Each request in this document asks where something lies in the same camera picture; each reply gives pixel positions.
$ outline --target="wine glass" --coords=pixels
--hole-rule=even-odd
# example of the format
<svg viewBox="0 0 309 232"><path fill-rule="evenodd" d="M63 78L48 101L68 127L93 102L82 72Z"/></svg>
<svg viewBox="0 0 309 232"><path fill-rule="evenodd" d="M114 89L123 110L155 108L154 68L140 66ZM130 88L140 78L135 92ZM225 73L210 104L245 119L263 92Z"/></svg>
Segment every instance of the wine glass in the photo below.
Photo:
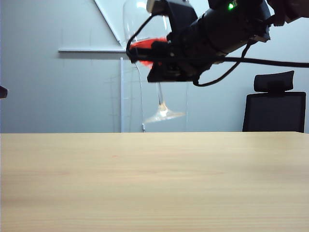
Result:
<svg viewBox="0 0 309 232"><path fill-rule="evenodd" d="M147 0L126 0L123 6L123 23L126 41L135 34L140 26L147 20L150 14L146 10ZM166 42L166 36L169 32L168 19L165 16L154 17L143 30L132 40L130 48L151 48L154 41ZM140 61L142 65L152 68L153 62ZM152 117L146 119L143 123L158 122L168 120L180 116L184 116L183 112L174 112L165 104L162 94L161 83L156 83L159 106L158 110Z"/></svg>

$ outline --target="black object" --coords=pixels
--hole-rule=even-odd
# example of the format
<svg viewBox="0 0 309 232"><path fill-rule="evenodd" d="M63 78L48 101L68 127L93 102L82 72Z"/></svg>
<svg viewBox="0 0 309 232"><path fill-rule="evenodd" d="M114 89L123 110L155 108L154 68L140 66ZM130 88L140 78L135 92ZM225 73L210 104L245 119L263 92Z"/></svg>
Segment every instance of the black object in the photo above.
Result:
<svg viewBox="0 0 309 232"><path fill-rule="evenodd" d="M257 75L255 91L250 94L242 131L297 131L304 132L306 93L285 92L293 89L294 71Z"/></svg>
<svg viewBox="0 0 309 232"><path fill-rule="evenodd" d="M197 18L187 1L161 0L154 7L156 14L167 15L172 32L168 42L153 42L152 49L128 49L132 62L148 58L186 58L183 61L155 61L148 82L193 81L214 61L191 58L226 56L248 44L248 41L266 42L270 17L265 0L219 0L212 2L214 9Z"/></svg>
<svg viewBox="0 0 309 232"><path fill-rule="evenodd" d="M0 99L6 98L6 96L8 96L8 90L0 86Z"/></svg>

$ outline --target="black office chair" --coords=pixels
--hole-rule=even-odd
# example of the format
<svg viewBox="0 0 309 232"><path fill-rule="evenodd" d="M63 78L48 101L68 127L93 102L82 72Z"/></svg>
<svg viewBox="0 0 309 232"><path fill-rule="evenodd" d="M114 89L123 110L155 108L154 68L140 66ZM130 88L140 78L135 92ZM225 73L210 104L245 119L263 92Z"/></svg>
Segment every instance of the black office chair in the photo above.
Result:
<svg viewBox="0 0 309 232"><path fill-rule="evenodd" d="M306 93L293 89L294 71L257 75L254 90L247 96L242 131L304 132Z"/></svg>

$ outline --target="table surface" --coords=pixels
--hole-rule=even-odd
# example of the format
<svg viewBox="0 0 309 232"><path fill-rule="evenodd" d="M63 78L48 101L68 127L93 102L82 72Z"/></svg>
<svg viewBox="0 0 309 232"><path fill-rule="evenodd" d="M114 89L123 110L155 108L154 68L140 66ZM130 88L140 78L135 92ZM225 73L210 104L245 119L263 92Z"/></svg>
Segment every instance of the table surface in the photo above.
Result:
<svg viewBox="0 0 309 232"><path fill-rule="evenodd" d="M309 134L2 134L1 229L308 232Z"/></svg>

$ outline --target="red liquid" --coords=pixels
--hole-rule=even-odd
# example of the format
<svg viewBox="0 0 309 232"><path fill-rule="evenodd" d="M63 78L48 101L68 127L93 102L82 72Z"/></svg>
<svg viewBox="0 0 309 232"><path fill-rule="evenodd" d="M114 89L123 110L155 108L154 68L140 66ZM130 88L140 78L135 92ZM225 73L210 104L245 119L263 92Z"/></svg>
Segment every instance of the red liquid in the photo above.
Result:
<svg viewBox="0 0 309 232"><path fill-rule="evenodd" d="M154 41L161 41L161 42L166 42L166 38L161 37L161 38L153 38L153 39L145 39L145 40L141 40L141 41L137 41L133 44L131 44L130 49L131 48L151 48L151 45ZM152 68L153 66L153 62L152 61L140 61L143 65Z"/></svg>

